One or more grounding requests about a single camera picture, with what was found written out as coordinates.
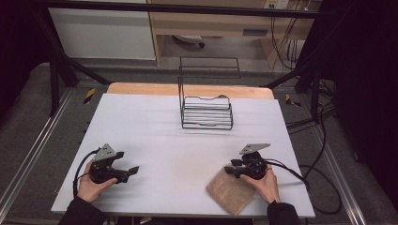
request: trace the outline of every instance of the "white table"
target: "white table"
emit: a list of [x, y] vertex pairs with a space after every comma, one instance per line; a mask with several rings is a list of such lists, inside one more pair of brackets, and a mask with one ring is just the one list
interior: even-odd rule
[[[277, 100], [231, 98], [232, 130], [181, 128], [178, 96], [105, 94], [82, 145], [54, 202], [52, 211], [65, 213], [72, 200], [72, 180], [83, 157], [110, 144], [124, 151], [114, 168], [140, 166], [127, 184], [104, 191], [94, 203], [113, 215], [153, 217], [231, 217], [207, 194], [206, 185], [229, 162], [240, 158], [246, 143], [270, 143], [263, 158], [274, 158], [299, 173]], [[289, 172], [274, 167], [284, 202], [295, 205], [302, 218], [313, 218], [305, 186]], [[267, 204], [258, 196], [239, 217], [266, 215]]]

